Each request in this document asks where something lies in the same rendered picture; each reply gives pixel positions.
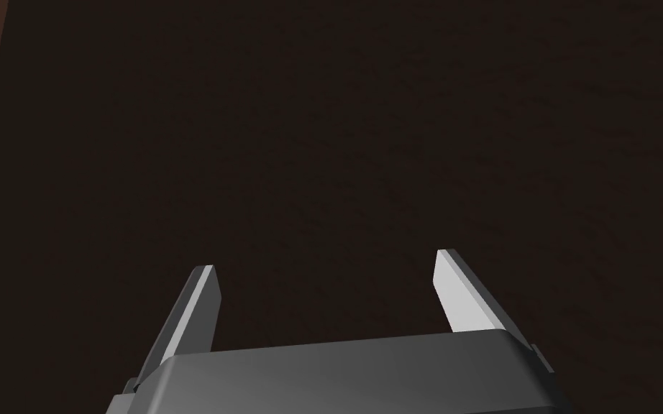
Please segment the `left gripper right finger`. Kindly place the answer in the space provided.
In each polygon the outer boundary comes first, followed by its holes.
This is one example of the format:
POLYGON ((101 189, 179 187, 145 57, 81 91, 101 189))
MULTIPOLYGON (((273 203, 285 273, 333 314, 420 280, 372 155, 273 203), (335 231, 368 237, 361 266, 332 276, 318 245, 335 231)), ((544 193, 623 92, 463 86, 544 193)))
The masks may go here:
POLYGON ((438 249, 432 283, 453 332, 504 330, 527 349, 526 337, 455 249, 438 249))

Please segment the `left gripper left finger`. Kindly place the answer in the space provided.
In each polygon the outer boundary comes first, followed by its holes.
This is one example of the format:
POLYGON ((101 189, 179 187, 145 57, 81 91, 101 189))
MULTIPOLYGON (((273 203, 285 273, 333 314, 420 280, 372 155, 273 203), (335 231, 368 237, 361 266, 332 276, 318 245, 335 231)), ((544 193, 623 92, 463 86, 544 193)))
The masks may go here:
POLYGON ((211 351, 220 304, 214 266, 195 267, 160 329, 135 385, 141 385, 171 357, 211 351))

